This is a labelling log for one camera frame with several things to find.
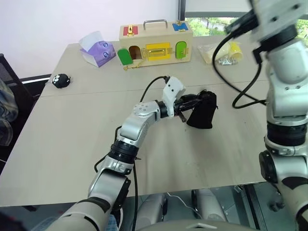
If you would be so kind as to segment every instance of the yellow door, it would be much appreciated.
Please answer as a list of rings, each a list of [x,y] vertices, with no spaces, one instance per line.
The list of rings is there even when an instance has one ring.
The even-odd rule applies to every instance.
[[[146,50],[147,50],[148,61],[170,59],[169,48],[170,48],[169,42],[147,44]]]

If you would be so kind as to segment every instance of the black round object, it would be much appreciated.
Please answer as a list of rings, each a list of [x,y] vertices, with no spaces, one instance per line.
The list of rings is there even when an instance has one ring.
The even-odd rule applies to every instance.
[[[57,74],[52,79],[52,84],[56,86],[56,88],[65,88],[71,82],[71,77],[66,74]]]
[[[306,140],[307,124],[280,126],[268,122],[268,139],[283,146],[299,146]]]
[[[139,148],[134,145],[116,140],[114,144],[111,145],[109,156],[115,160],[133,164],[136,159],[138,150]]]
[[[261,47],[263,51],[271,51],[279,46],[282,46],[283,44],[291,41],[292,39],[295,39],[297,36],[297,29],[295,25],[291,25],[287,27],[286,29],[282,30],[277,35],[274,35],[270,37],[267,40],[264,40],[261,42]]]
[[[277,175],[274,161],[270,153],[266,150],[259,154],[261,175],[265,180],[271,183],[277,183]]]

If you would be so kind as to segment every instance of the beige tabletop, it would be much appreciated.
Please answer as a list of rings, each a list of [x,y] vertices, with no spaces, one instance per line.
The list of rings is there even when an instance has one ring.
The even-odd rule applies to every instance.
[[[51,84],[45,87],[1,174],[0,206],[66,203],[86,198],[95,176],[94,164],[108,153],[115,128],[139,101],[141,89],[158,74],[163,74],[161,69],[168,70],[164,74],[177,76],[173,73],[181,68],[180,64],[171,64],[124,72],[119,62],[118,68],[111,64],[114,68],[103,66],[99,69],[83,63],[83,68],[92,72],[82,76],[68,59],[73,47],[76,48],[68,46],[55,73],[71,72],[74,82],[61,90]],[[218,96],[219,109],[214,115],[213,129],[191,128],[179,118],[163,119],[154,124],[139,150],[141,160],[136,163],[141,195],[263,181],[258,154],[265,149],[265,107],[232,109],[237,93],[219,80],[209,83],[207,77],[214,81],[212,70],[204,67],[198,55],[194,51],[191,63],[197,62],[202,70],[195,69],[192,74],[191,69],[182,69],[180,79],[197,85],[202,75],[204,83],[187,87],[185,93],[196,94],[207,89]],[[225,67],[233,82],[237,79],[234,76],[234,72],[239,71],[237,68]],[[243,82],[235,84],[239,88],[247,85],[244,81],[249,81],[256,70],[254,64],[242,68],[247,75],[238,73],[238,79]],[[99,86],[104,79],[106,84]],[[265,98],[268,90],[268,82],[264,79],[265,76],[261,76],[251,89],[251,94],[260,99]],[[144,101],[160,100],[160,87],[163,84],[149,90]],[[132,175],[129,178],[132,184],[128,195],[132,196]]]

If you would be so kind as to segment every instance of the green door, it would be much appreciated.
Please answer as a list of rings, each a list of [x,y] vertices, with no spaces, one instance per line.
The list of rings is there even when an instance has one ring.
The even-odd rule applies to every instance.
[[[177,59],[182,59],[186,57],[186,42],[178,42],[175,47],[175,57]]]
[[[133,60],[131,59],[128,50],[126,50],[125,48],[119,49],[117,51],[117,55],[119,56],[122,65],[128,65],[133,63]]]

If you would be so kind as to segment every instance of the black chair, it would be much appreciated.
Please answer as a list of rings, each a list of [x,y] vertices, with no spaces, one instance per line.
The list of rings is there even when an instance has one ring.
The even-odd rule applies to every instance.
[[[9,146],[0,146],[0,159],[7,160],[30,115],[36,98],[25,88],[3,54],[0,54],[0,79],[12,90],[18,106],[18,117],[11,123],[13,128],[13,139]]]

